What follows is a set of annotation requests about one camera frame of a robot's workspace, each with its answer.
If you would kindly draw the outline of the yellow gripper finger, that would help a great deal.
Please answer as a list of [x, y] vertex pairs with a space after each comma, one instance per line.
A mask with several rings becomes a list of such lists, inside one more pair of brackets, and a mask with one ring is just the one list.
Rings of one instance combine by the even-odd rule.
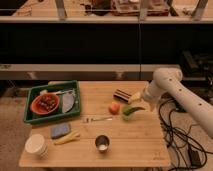
[[140, 101], [141, 99], [142, 99], [142, 93], [137, 92], [129, 98], [128, 103], [131, 104], [133, 102]]
[[149, 103], [150, 105], [150, 111], [153, 112], [156, 108], [156, 103]]

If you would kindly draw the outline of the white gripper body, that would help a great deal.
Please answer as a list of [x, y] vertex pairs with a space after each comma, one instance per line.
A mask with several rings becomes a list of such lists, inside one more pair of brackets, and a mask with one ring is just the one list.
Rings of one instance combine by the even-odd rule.
[[143, 89], [141, 97], [148, 103], [157, 103], [163, 94], [164, 90], [155, 82], [151, 82]]

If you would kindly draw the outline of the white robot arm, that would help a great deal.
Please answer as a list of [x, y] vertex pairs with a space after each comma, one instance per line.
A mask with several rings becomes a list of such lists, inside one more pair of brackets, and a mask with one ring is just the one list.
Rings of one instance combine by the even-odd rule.
[[153, 72], [152, 81], [131, 95], [128, 103], [143, 99], [154, 106], [164, 93], [169, 93], [213, 139], [213, 106], [187, 89], [181, 83], [182, 78], [178, 68], [158, 68]]

